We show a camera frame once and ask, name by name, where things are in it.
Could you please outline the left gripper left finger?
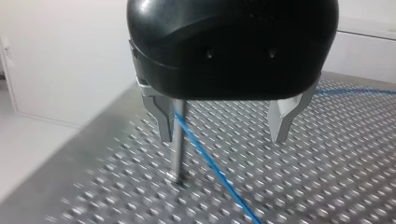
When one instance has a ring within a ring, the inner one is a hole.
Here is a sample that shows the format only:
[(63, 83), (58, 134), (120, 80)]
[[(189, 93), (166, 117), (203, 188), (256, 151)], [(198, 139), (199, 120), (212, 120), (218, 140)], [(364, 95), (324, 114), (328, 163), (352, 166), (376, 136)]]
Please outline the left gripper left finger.
[(145, 108), (157, 121), (158, 135), (163, 142), (172, 141), (173, 131), (173, 100), (167, 97), (145, 82), (137, 82), (141, 91)]

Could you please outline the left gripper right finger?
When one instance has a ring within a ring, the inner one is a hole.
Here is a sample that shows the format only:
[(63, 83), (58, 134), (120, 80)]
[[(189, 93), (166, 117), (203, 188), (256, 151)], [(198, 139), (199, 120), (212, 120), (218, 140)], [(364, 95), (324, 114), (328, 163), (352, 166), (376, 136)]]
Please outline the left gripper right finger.
[(310, 104), (318, 85), (320, 75), (309, 88), (285, 99), (271, 100), (267, 120), (274, 143), (285, 142), (293, 120)]

